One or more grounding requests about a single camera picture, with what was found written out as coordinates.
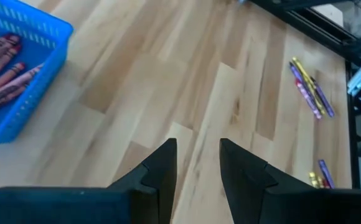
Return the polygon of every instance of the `basket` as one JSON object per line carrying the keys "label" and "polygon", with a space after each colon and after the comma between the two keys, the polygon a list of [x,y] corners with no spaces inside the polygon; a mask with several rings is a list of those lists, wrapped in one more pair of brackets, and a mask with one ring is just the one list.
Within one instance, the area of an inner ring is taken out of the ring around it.
{"label": "basket", "polygon": [[0,35],[15,33],[23,45],[2,73],[17,62],[25,62],[26,70],[45,62],[21,96],[0,107],[0,143],[13,141],[27,123],[66,60],[72,32],[69,23],[45,12],[19,1],[0,0]]}

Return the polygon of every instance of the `blue plastic basket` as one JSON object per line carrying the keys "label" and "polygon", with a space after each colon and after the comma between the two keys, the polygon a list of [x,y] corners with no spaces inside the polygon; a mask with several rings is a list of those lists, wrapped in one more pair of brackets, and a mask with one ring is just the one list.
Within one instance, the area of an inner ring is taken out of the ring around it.
{"label": "blue plastic basket", "polygon": [[20,133],[67,57],[73,27],[56,17],[19,1],[0,0],[0,35],[22,37],[22,51],[7,65],[25,62],[26,70],[45,62],[27,90],[0,108],[0,143],[13,141]]}

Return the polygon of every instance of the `light wood floor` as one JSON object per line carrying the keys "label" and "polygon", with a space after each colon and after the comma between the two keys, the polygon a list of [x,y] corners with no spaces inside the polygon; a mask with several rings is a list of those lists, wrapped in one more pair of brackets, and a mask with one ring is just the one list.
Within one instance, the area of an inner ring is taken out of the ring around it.
{"label": "light wood floor", "polygon": [[[68,62],[19,139],[0,186],[104,187],[177,138],[174,223],[231,223],[220,138],[308,182],[323,158],[350,187],[344,61],[252,4],[26,0],[72,23]],[[334,106],[317,122],[294,86],[297,56]]]}

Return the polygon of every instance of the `black metal frame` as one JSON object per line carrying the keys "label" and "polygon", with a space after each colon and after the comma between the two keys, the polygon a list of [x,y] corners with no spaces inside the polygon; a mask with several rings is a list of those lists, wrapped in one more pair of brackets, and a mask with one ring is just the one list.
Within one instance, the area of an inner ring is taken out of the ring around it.
{"label": "black metal frame", "polygon": [[[251,0],[251,2],[345,58],[347,61],[346,79],[349,81],[353,72],[352,63],[358,67],[361,66],[361,38],[354,36],[320,12],[310,8],[343,1],[346,0]],[[359,105],[358,111],[355,110],[355,105]],[[360,174],[355,115],[361,113],[361,102],[348,96],[348,112],[352,187],[359,189]]]}

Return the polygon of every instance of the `wooden floor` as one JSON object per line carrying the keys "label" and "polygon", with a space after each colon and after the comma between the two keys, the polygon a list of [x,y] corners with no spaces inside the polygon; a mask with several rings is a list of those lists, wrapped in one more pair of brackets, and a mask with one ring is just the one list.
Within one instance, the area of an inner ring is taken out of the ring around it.
{"label": "wooden floor", "polygon": [[[177,138],[174,223],[231,223],[220,178],[230,138],[305,181],[323,158],[350,187],[344,61],[255,5],[231,0],[26,0],[73,24],[68,62],[19,139],[0,186],[104,187]],[[336,118],[317,122],[297,56]]]}

